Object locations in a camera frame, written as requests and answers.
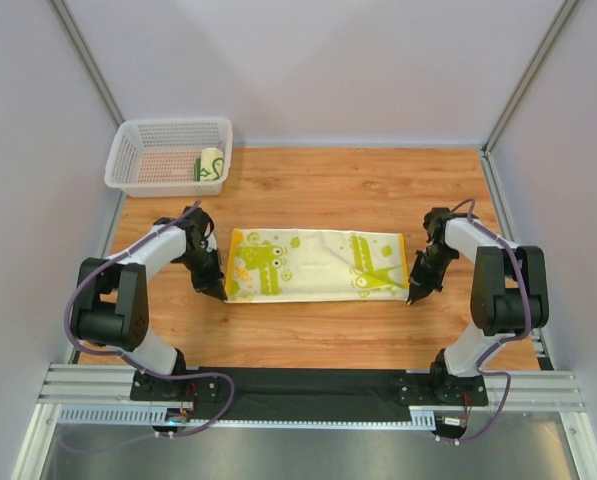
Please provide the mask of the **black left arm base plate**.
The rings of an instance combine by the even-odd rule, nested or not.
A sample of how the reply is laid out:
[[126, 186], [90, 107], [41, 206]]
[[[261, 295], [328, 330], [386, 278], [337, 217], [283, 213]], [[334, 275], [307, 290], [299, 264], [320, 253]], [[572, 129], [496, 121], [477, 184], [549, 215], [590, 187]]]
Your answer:
[[216, 403], [229, 396], [226, 380], [211, 376], [192, 380], [164, 380], [137, 372], [129, 398], [133, 401]]

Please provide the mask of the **yellow and cream towel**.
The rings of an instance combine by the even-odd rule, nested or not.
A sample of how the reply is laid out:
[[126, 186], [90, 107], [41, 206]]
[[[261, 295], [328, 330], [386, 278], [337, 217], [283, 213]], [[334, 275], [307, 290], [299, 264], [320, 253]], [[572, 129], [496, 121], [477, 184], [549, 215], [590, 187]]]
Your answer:
[[318, 229], [235, 229], [226, 269], [230, 303], [404, 301], [404, 237]]

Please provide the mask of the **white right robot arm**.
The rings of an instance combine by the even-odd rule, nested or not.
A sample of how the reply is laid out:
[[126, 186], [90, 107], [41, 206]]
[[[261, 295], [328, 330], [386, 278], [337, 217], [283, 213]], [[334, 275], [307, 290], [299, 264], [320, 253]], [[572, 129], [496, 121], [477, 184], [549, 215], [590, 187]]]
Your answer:
[[440, 292], [450, 263], [474, 265], [471, 323], [430, 365], [429, 389], [441, 400], [477, 390], [481, 368], [506, 344], [519, 341], [549, 319], [545, 256], [488, 230], [476, 217], [435, 207], [424, 217], [427, 246], [416, 253], [407, 302]]

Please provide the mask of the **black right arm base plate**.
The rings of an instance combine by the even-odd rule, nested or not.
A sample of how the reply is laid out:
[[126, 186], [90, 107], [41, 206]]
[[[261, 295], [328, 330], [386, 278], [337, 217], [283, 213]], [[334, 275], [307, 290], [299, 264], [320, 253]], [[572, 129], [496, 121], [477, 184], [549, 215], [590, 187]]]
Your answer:
[[482, 376], [434, 377], [430, 373], [405, 373], [396, 378], [399, 401], [408, 406], [487, 406]]

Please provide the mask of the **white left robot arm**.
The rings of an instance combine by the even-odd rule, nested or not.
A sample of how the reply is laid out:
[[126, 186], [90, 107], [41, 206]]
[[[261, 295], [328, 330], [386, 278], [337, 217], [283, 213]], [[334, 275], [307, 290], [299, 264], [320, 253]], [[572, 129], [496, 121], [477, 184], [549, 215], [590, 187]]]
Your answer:
[[184, 266], [194, 291], [227, 300], [210, 215], [198, 204], [157, 220], [145, 236], [106, 258], [84, 260], [64, 314], [65, 333], [82, 353], [111, 356], [153, 378], [187, 375], [184, 355], [150, 326], [149, 281], [170, 264]]

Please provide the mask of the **green and cream patterned towel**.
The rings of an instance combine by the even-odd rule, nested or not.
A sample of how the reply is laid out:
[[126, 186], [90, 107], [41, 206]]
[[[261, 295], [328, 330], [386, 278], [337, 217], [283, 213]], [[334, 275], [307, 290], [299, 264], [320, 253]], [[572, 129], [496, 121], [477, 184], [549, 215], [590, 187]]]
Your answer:
[[224, 165], [224, 153], [220, 149], [205, 148], [194, 161], [194, 180], [196, 182], [217, 181], [222, 177]]

